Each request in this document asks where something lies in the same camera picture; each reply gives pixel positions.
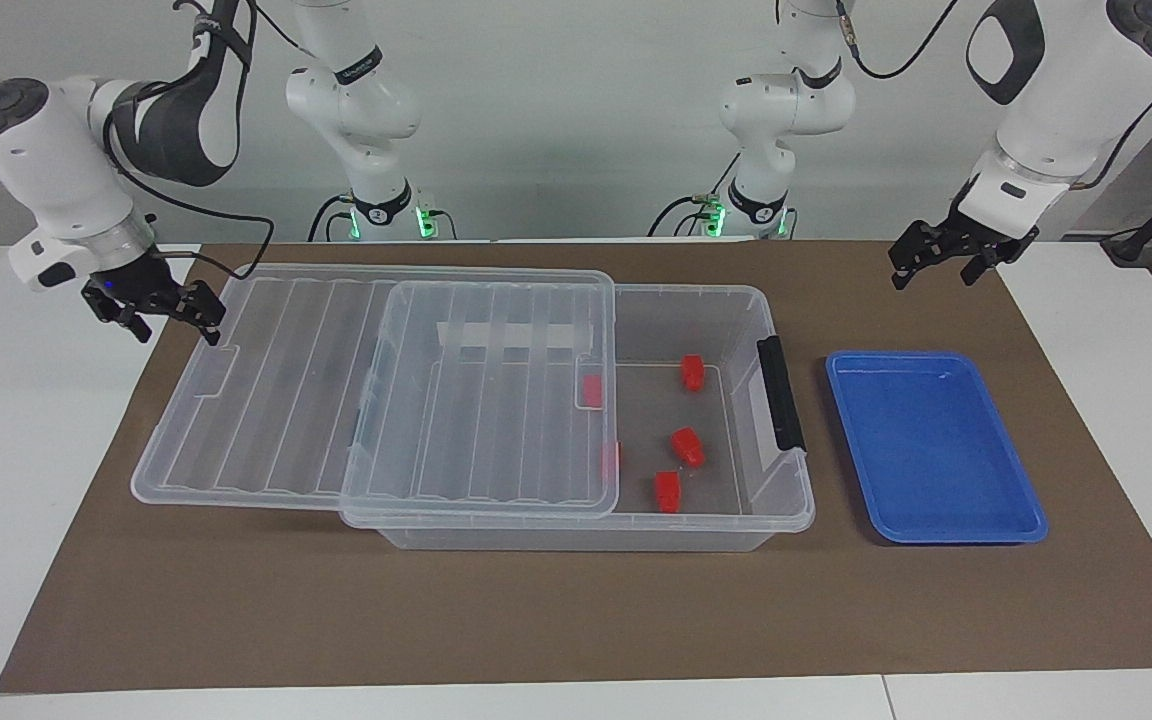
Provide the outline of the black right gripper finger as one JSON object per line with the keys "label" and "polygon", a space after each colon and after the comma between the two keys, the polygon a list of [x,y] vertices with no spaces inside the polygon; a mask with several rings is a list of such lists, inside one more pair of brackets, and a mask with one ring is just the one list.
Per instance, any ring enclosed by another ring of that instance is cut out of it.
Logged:
{"label": "black right gripper finger", "polygon": [[120,328],[131,332],[132,336],[142,344],[146,344],[147,340],[152,338],[152,331],[147,327],[147,323],[132,306],[126,306],[116,300],[109,300],[103,291],[88,291],[88,306],[100,323],[119,325]]}
{"label": "black right gripper finger", "polygon": [[191,325],[200,333],[207,346],[218,346],[221,340],[220,324],[227,314],[227,306],[205,281],[192,281],[180,287],[175,301],[175,318]]}

